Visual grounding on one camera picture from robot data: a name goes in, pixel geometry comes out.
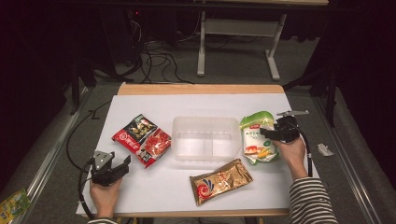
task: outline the striped sleeve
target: striped sleeve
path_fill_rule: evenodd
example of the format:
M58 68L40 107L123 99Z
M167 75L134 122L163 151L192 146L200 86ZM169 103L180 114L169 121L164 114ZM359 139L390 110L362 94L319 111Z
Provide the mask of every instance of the striped sleeve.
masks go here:
M290 222L338 223L322 182L313 177L297 179L290 188Z
M118 224L118 223L108 217L99 217L89 221L88 224Z

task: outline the red snack bag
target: red snack bag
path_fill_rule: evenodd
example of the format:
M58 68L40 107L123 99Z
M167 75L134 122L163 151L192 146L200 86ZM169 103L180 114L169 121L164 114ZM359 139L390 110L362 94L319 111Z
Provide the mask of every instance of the red snack bag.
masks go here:
M171 146L171 137L143 115L134 118L111 139L132 151L146 168Z

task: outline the clear plastic container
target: clear plastic container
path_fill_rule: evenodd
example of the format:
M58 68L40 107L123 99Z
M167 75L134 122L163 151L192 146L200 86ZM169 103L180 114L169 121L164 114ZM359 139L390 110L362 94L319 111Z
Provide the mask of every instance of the clear plastic container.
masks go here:
M172 145L178 161L231 161L242 146L234 118L176 117Z

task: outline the hand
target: hand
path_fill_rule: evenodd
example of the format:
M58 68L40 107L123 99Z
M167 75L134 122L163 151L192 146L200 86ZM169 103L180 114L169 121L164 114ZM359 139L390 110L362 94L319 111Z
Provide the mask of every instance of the hand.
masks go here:
M97 217L113 217L121 182L122 178L109 187L103 187L91 181L90 194L97 209Z
M301 137L291 143L281 143L273 141L274 145L279 148L280 154L286 164L289 166L293 180L308 177L304 167L305 143Z

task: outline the person's left hand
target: person's left hand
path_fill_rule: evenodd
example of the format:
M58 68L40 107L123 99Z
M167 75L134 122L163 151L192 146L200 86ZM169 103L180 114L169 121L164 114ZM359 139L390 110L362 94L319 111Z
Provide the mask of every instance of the person's left hand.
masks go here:
M90 194L97 209L97 217L113 217L121 182L122 178L109 187L103 187L91 181Z

